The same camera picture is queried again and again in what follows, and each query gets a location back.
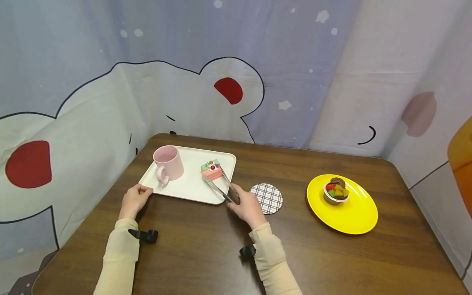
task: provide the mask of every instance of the plaid coaster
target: plaid coaster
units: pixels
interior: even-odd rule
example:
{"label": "plaid coaster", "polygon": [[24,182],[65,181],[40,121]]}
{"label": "plaid coaster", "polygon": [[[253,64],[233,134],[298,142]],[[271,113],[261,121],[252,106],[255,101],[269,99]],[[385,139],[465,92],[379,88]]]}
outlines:
{"label": "plaid coaster", "polygon": [[251,192],[256,195],[261,204],[264,214],[273,214],[282,207],[282,194],[273,185],[267,183],[259,183],[251,188]]}

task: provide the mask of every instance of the cake slice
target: cake slice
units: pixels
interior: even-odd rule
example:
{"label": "cake slice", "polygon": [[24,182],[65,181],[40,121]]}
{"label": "cake slice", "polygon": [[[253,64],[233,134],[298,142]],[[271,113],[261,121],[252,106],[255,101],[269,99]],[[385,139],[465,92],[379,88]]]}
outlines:
{"label": "cake slice", "polygon": [[215,180],[223,176],[223,171],[221,170],[217,159],[206,162],[201,166],[201,168],[202,174],[208,177],[210,180]]}

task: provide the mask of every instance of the yellow plate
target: yellow plate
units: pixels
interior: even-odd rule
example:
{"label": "yellow plate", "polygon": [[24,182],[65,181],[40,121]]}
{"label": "yellow plate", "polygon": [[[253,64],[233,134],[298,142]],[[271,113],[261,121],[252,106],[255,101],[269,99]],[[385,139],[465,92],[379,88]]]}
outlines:
{"label": "yellow plate", "polygon": [[[323,186],[333,177],[346,182],[349,200],[333,206],[323,198]],[[354,181],[334,174],[324,174],[313,178],[306,189],[308,203],[313,212],[327,225],[340,232],[360,235],[374,228],[379,219],[377,206],[368,192]]]}

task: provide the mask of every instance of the pink mug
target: pink mug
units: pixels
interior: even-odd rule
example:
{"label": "pink mug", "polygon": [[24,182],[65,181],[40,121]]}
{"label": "pink mug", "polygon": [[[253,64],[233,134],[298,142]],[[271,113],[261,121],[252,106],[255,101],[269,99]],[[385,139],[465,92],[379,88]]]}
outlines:
{"label": "pink mug", "polygon": [[184,165],[178,153],[178,149],[173,145],[164,145],[158,148],[152,155],[157,169],[157,180],[167,184],[170,180],[176,180],[184,173]]}

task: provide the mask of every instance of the mug handle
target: mug handle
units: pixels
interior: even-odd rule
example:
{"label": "mug handle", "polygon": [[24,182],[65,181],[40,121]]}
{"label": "mug handle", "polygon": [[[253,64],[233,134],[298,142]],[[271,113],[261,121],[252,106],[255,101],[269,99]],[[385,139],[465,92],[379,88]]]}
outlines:
{"label": "mug handle", "polygon": [[157,180],[159,180],[160,183],[162,184],[167,184],[169,182],[169,176],[166,175],[165,177],[162,177],[162,172],[164,170],[164,166],[161,166],[159,167],[159,169],[157,169]]}

